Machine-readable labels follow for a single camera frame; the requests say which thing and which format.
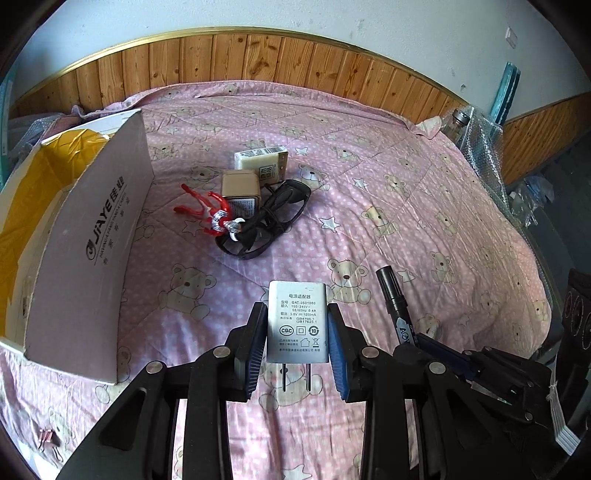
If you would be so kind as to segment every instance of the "black sunglasses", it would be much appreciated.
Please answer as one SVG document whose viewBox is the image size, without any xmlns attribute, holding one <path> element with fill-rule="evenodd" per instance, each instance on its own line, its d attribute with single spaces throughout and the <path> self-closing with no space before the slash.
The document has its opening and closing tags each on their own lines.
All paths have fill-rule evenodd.
<svg viewBox="0 0 591 480">
<path fill-rule="evenodd" d="M 231 240 L 228 233 L 216 237 L 216 244 L 224 253 L 241 260 L 258 257 L 300 217 L 312 195 L 308 185 L 297 180 L 286 180 L 276 190 L 269 185 L 265 188 L 271 196 L 252 218 L 241 224 L 241 231 L 236 234 L 238 241 Z M 300 202 L 302 205 L 293 214 Z"/>
</svg>

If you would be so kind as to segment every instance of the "pink blanket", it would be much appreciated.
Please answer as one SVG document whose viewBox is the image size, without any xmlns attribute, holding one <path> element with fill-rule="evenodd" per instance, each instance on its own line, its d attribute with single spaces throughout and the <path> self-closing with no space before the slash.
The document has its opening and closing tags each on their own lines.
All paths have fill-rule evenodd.
<svg viewBox="0 0 591 480">
<path fill-rule="evenodd" d="M 0 416 L 61 465 L 116 396 L 151 360 L 178 365 L 222 344 L 246 322 L 269 281 L 324 282 L 345 322 L 386 351 L 396 335 L 374 271 L 391 264 L 417 331 L 461 351 L 484 345 L 528 356 L 544 340 L 549 308 L 535 259 L 433 125 L 325 93 L 263 82 L 179 85 L 108 111 L 143 110 L 155 180 L 138 221 L 122 294 L 115 386 L 50 372 L 0 352 Z M 235 151 L 285 145 L 287 176 L 313 190 L 302 217 L 261 257 L 218 250 L 199 221 L 173 213 L 192 199 L 182 182 L 220 188 Z M 330 365 L 263 364 L 248 404 L 230 404 L 236 479 L 355 479 L 363 406 L 346 405 Z M 184 410 L 174 471 L 181 478 Z M 409 431 L 414 431 L 409 416 Z M 414 435 L 410 454 L 416 460 Z"/>
</svg>

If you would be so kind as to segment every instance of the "bed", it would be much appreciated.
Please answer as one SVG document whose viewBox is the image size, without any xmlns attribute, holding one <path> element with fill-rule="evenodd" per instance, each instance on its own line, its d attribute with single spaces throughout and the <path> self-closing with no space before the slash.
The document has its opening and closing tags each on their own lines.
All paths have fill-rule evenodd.
<svg viewBox="0 0 591 480">
<path fill-rule="evenodd" d="M 0 352 L 2 423 L 33 449 L 40 431 L 52 430 L 40 455 L 53 465 L 69 458 L 146 363 L 183 364 L 222 344 L 253 302 L 267 301 L 271 280 L 324 282 L 345 323 L 385 351 L 398 342 L 374 271 L 388 264 L 415 329 L 458 351 L 492 345 L 527 357 L 545 339 L 550 309 L 534 255 L 437 132 L 437 119 L 416 126 L 328 93 L 247 80 L 152 89 L 85 118 L 136 107 L 155 179 L 122 292 L 119 383 L 73 378 Z M 219 191 L 235 151 L 273 145 L 288 148 L 287 177 L 313 194 L 262 256 L 225 255 L 199 221 L 173 213 L 191 203 L 180 183 Z M 172 292 L 187 301 L 169 301 Z M 313 366 L 310 392 L 299 365 L 288 366 L 282 392 L 279 368 L 264 362 L 252 400 L 228 406 L 235 478 L 357 478 L 363 406 L 340 400 L 328 364 Z M 416 463 L 411 415 L 408 424 Z M 183 426 L 181 406 L 175 478 Z"/>
</svg>

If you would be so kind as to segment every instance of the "black marker pen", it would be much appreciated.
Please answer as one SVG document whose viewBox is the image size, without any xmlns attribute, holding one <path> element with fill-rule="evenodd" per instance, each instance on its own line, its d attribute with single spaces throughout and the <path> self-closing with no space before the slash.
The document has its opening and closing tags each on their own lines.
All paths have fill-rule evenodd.
<svg viewBox="0 0 591 480">
<path fill-rule="evenodd" d="M 401 344 L 410 343 L 418 346 L 417 337 L 408 313 L 408 304 L 404 295 L 402 295 L 402 290 L 394 276 L 392 267 L 390 265 L 382 267 L 375 274 L 378 277 L 379 286 L 386 301 L 386 309 L 390 314 L 394 328 L 396 328 L 398 341 Z"/>
</svg>

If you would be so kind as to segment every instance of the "charger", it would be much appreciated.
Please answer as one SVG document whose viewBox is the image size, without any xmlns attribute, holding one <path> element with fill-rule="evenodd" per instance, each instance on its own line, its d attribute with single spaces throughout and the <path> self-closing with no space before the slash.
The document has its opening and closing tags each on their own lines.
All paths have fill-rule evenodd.
<svg viewBox="0 0 591 480">
<path fill-rule="evenodd" d="M 323 283 L 274 280 L 269 284 L 267 362 L 306 365 L 306 388 L 311 389 L 310 364 L 329 361 L 326 287 Z"/>
</svg>

